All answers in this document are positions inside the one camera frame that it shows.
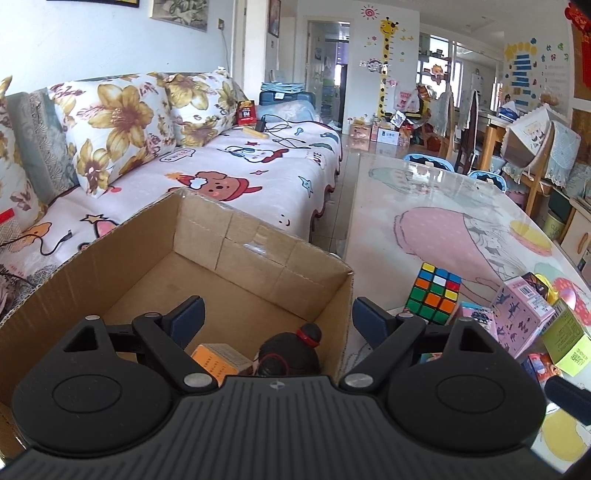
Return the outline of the green box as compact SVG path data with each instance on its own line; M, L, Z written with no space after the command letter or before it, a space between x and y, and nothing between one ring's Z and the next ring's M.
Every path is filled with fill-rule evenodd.
M552 363L564 374L575 377L590 364L590 336L563 299L558 299L553 308L555 314L541 338Z

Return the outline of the black red doll figure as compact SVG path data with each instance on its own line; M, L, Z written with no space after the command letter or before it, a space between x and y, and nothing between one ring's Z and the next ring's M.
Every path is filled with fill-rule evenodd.
M276 334L263 343L256 355L256 376L290 377L321 374L317 348L322 330L315 323L305 323L295 332Z

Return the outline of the rubiks cube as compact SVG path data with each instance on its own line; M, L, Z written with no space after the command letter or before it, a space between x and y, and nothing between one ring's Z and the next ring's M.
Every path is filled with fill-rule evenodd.
M460 276L424 262L412 286L405 310L428 323L446 325L460 297Z

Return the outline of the pink cartoon card box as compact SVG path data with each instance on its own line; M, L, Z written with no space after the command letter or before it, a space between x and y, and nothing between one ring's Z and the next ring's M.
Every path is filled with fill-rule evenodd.
M462 301L454 317L455 320L474 320L479 323L495 340L498 339L494 311L490 307Z

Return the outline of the cardboard box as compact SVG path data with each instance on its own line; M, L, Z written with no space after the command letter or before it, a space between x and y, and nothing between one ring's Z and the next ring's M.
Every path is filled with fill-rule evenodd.
M318 357L336 377L349 333L353 271L340 258L198 194L173 193L60 266L1 323L1 453L22 451L10 402L17 383L78 321L127 324L204 299L194 343L247 357L304 322L322 330Z

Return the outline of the yellow toy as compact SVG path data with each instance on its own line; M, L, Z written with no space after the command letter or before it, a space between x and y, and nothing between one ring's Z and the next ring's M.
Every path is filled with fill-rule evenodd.
M552 285L552 283L541 273L535 274L536 278L545 286L545 298L550 305L554 305L559 299L558 290Z

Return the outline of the blue plastic stool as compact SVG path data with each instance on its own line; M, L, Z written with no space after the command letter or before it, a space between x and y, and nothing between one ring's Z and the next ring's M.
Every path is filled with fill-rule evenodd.
M452 173L455 172L454 166L448 160L432 155L426 155L422 153L409 153L403 158L403 160L407 162L414 162L421 165L432 165L434 168L449 171Z

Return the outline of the sofa with cartoon cover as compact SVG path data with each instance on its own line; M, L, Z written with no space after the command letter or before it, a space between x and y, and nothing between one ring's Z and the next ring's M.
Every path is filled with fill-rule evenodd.
M1 311L9 314L71 257L161 197L188 190L307 238L335 189L342 142L315 121L269 117L256 137L235 123L204 147L178 146L91 197L78 185L44 204L21 160L1 83Z

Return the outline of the floral cushion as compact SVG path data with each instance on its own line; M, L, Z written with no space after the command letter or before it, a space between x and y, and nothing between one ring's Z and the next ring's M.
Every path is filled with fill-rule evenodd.
M156 73L59 83L48 97L79 186L91 197L176 147L170 102Z
M225 69L167 75L164 88L178 146L204 147L235 125L238 98Z

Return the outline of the grey patterned cushion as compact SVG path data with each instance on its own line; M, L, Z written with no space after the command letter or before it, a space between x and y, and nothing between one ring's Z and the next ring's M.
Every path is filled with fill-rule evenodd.
M6 100L24 170L38 198L50 205L78 185L54 104L46 89Z

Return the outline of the wooden chair with cover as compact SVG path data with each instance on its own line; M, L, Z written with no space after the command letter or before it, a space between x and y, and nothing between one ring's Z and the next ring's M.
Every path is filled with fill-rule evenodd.
M516 184L524 183L529 194L525 212L531 215L543 183L565 187L575 165L581 136L568 120L549 105L520 117L506 128L502 141L502 168Z

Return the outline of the red box on sofa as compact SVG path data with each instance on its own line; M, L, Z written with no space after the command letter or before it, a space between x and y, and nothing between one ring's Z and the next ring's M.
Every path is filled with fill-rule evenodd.
M250 100L243 100L238 103L238 110L236 110L236 123L238 126L252 126L256 125L256 103Z

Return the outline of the giraffe height sticker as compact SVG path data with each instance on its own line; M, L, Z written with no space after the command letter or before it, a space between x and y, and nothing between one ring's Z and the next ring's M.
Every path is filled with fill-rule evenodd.
M398 31L399 23L391 20L389 17L384 18L380 23L380 31L382 33L382 56L380 67L380 86L378 97L378 116L384 118L386 115L386 97L388 89L389 67L391 60L391 42L394 34Z

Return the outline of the framed portrait picture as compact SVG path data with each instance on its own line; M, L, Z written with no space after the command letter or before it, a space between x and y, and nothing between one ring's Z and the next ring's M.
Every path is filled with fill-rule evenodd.
M150 18L206 31L208 22L207 0L153 0Z

